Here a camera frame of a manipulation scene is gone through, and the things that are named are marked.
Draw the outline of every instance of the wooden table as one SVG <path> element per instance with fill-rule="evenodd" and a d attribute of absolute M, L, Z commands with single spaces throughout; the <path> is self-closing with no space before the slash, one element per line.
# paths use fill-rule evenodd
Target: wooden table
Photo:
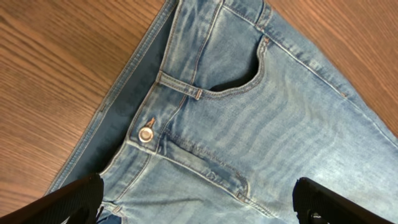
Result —
<path fill-rule="evenodd" d="M 398 1 L 269 0 L 398 136 Z M 43 196 L 162 1 L 0 1 L 0 216 Z"/>

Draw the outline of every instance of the jeans button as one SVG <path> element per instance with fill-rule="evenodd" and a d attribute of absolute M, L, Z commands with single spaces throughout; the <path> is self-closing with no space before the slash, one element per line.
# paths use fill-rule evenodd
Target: jeans button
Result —
<path fill-rule="evenodd" d="M 154 138 L 154 132 L 149 127 L 142 127 L 138 132 L 138 138 L 143 143 L 150 142 Z"/>

